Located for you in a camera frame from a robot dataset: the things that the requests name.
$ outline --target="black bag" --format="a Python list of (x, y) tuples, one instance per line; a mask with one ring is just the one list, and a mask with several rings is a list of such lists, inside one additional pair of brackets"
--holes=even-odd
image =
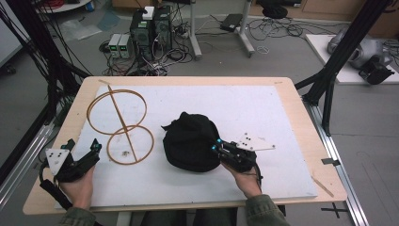
[(164, 148), (171, 165), (195, 172), (205, 172), (219, 166), (217, 154), (211, 151), (219, 133), (206, 116), (183, 112), (178, 120), (162, 128), (167, 131)]

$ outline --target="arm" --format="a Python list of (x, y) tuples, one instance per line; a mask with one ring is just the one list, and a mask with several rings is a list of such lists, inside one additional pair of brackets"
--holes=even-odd
[(93, 194), (92, 167), (82, 178), (71, 183), (60, 183), (61, 189), (71, 199), (73, 206), (59, 221), (59, 226), (91, 226), (95, 216), (88, 211)]
[(240, 173), (222, 163), (234, 177), (238, 188), (247, 197), (247, 224), (248, 226), (258, 225), (289, 225), (284, 215), (273, 203), (268, 195), (263, 195), (257, 181), (255, 169)]

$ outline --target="white mounting bracket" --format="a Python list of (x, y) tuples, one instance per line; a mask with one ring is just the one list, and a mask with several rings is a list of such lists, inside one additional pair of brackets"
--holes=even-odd
[(240, 141), (238, 141), (237, 147), (247, 151), (255, 152), (275, 149), (276, 145), (270, 144), (261, 138), (250, 136), (248, 133), (244, 133), (244, 135), (240, 138)]
[(49, 162), (50, 171), (53, 176), (56, 176), (61, 169), (62, 165), (67, 159), (70, 150), (68, 149), (47, 149), (46, 156)]

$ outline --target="hand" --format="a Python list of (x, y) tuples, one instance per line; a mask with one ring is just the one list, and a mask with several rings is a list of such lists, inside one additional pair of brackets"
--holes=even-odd
[(60, 183), (61, 189), (71, 199), (73, 207), (88, 210), (91, 206), (93, 195), (93, 171), (94, 167), (79, 180), (70, 183)]
[(238, 188), (244, 192), (244, 195), (249, 199), (254, 196), (262, 195), (262, 191), (258, 184), (256, 171), (252, 168), (247, 172), (237, 172), (225, 163), (221, 162), (222, 166), (228, 170), (235, 179)]

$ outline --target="green sleeve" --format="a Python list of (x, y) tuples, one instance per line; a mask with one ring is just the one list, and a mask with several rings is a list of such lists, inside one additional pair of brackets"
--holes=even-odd
[(290, 225), (268, 195), (255, 196), (246, 201), (248, 226)]
[(88, 210), (71, 207), (59, 221), (58, 226), (92, 226), (96, 217)]

